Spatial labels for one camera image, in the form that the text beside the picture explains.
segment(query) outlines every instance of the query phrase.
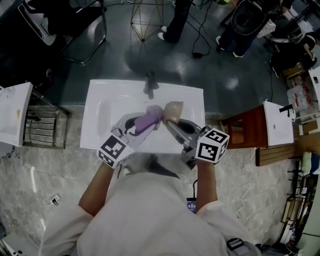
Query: standing person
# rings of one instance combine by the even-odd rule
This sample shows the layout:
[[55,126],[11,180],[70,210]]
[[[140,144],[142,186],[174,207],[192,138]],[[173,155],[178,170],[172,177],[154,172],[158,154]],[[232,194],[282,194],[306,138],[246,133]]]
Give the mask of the standing person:
[[[294,0],[283,0],[281,4],[281,12],[284,14],[288,9],[291,8],[291,5]],[[220,36],[217,36],[215,41],[220,46],[220,49],[222,51],[225,51],[231,43],[235,40],[236,46],[234,51],[232,52],[232,55],[235,58],[242,58],[246,51],[250,48],[251,44],[253,43],[256,36],[259,34],[259,32],[263,29],[263,27],[267,24],[272,14],[274,14],[274,11],[272,11],[272,14],[268,14],[270,10],[274,10],[277,6],[279,6],[279,0],[269,0],[266,1],[265,4],[262,6],[262,10],[264,13],[267,13],[266,18],[263,23],[260,24],[258,29],[254,31],[252,34],[249,35],[241,35],[238,34],[231,22],[223,32],[223,34]]]
[[261,255],[236,215],[218,201],[214,165],[196,164],[194,214],[179,177],[156,159],[150,172],[126,175],[110,189],[114,170],[102,163],[78,205],[58,206],[39,255]]
[[174,17],[168,27],[163,26],[158,38],[169,43],[177,43],[188,18],[189,9],[193,0],[176,0]]
[[315,46],[320,46],[320,35],[316,32],[306,33],[299,43],[284,43],[285,47],[275,53],[270,60],[272,70],[276,77],[283,70],[293,68],[299,61],[303,62],[305,69],[312,67],[316,59],[311,53]]

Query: purple object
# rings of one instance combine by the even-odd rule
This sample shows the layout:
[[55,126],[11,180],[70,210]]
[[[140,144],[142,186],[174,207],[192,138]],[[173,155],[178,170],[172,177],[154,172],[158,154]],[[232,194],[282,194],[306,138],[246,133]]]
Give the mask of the purple object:
[[134,121],[135,133],[139,134],[153,124],[161,122],[164,110],[158,105],[151,105],[146,108],[146,114]]

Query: chair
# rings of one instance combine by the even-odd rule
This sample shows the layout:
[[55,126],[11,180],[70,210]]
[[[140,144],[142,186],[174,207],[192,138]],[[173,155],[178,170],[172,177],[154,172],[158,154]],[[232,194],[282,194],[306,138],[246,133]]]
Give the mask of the chair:
[[[96,2],[100,3],[100,7],[92,6]],[[65,0],[30,0],[28,3],[24,2],[24,7],[31,14],[41,13],[44,14],[44,17],[47,17],[47,32],[50,35],[71,36],[71,39],[65,44],[60,52],[61,56],[68,61],[81,65],[87,63],[106,40],[107,25],[105,11],[107,9],[104,7],[103,0],[95,0],[82,8],[72,8],[69,2]],[[101,41],[91,51],[89,56],[84,60],[64,56],[63,52],[66,48],[100,15],[102,15],[104,34]]]

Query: beige cloth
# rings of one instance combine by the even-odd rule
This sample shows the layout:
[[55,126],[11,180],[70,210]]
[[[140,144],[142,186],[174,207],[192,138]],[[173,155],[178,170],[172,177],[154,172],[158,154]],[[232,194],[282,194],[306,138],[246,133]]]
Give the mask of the beige cloth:
[[228,256],[226,241],[252,243],[247,229],[221,202],[197,214],[187,208],[181,181],[153,173],[119,179],[92,217],[59,205],[43,235],[41,256]]

